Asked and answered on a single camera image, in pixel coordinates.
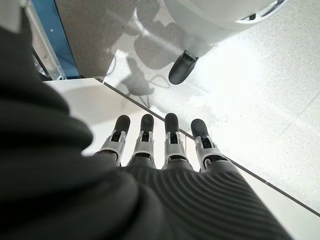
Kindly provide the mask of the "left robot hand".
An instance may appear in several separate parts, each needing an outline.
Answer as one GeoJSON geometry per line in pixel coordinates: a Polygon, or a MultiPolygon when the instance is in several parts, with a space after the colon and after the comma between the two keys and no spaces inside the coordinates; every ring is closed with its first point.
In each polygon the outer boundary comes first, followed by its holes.
{"type": "Polygon", "coordinates": [[[3,240],[288,240],[290,235],[214,144],[191,131],[200,171],[165,117],[165,161],[151,152],[154,120],[141,119],[126,166],[130,126],[120,116],[93,155],[90,129],[43,83],[33,61],[24,0],[0,3],[0,237],[3,240]]]}

